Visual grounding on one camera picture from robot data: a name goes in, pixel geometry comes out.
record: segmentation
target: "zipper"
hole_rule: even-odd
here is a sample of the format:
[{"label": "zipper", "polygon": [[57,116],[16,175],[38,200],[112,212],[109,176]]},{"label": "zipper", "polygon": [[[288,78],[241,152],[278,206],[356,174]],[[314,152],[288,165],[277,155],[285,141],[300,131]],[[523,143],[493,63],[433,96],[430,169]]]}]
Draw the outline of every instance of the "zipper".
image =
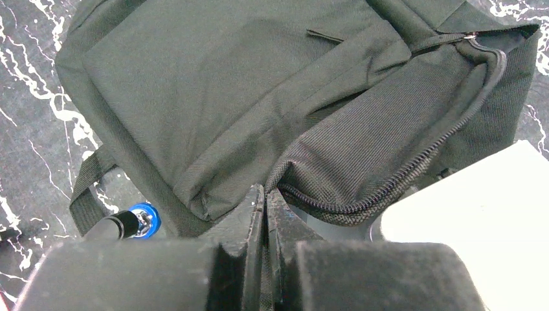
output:
[{"label": "zipper", "polygon": [[[353,214],[353,213],[366,211],[371,206],[385,199],[387,195],[390,194],[391,192],[395,190],[402,190],[402,188],[405,188],[403,185],[410,183],[413,180],[415,180],[417,177],[423,175],[423,173],[425,173],[428,167],[428,165],[425,165],[425,164],[431,160],[432,156],[438,151],[439,147],[441,147],[448,140],[448,138],[450,138],[457,131],[462,129],[475,116],[475,114],[479,111],[479,109],[484,105],[484,102],[486,101],[487,96],[495,87],[495,85],[499,82],[507,66],[507,56],[505,55],[505,53],[501,50],[492,49],[492,48],[485,47],[483,45],[478,44],[478,42],[476,41],[477,36],[478,36],[478,33],[472,32],[469,34],[465,34],[465,36],[463,37],[463,40],[467,40],[471,44],[471,46],[473,46],[474,48],[480,51],[490,52],[496,56],[496,64],[495,64],[492,77],[487,81],[485,87],[483,87],[480,90],[479,94],[477,95],[477,98],[473,101],[472,107],[469,108],[468,111],[464,113],[464,116],[462,117],[461,121],[455,124],[447,133],[442,135],[438,140],[432,143],[427,149],[422,151],[414,159],[412,159],[406,165],[401,167],[395,174],[393,174],[393,176],[389,178],[389,180],[381,188],[379,188],[375,193],[373,193],[373,195],[359,202],[355,202],[347,205],[336,205],[331,203],[323,203],[316,199],[313,199],[308,195],[304,194],[303,192],[299,191],[294,186],[287,183],[279,183],[277,187],[280,190],[294,196],[296,199],[302,201],[306,205],[314,209],[323,211],[325,213]],[[424,165],[426,168],[418,170],[417,168],[419,168],[422,165]]]}]

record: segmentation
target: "fabric bag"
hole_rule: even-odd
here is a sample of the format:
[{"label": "fabric bag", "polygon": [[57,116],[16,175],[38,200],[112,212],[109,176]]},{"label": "fabric bag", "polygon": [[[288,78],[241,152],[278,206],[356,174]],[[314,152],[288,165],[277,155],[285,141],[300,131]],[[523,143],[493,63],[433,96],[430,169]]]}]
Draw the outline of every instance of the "fabric bag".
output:
[{"label": "fabric bag", "polygon": [[56,68],[104,145],[71,214],[105,216],[89,186],[118,165],[172,235],[255,183],[360,224],[512,143],[538,37],[463,0],[83,0]]}]

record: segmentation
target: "black bag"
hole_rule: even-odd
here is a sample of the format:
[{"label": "black bag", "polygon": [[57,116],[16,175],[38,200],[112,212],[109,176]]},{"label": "black bag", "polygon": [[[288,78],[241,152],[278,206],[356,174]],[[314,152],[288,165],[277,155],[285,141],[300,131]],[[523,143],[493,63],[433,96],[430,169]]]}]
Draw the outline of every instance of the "black bag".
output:
[{"label": "black bag", "polygon": [[83,0],[56,67],[104,145],[71,214],[104,216],[88,187],[118,165],[174,235],[255,183],[360,224],[512,143],[538,37],[463,0]]}]

